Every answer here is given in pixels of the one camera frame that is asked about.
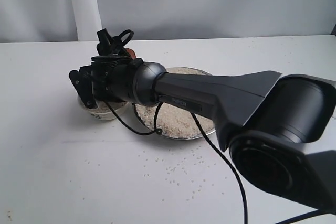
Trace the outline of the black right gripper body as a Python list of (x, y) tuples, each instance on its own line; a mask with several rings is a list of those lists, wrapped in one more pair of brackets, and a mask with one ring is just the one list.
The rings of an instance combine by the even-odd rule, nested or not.
[(133, 102), (133, 79), (139, 59), (127, 56), (96, 56), (91, 58), (93, 95), (99, 101)]

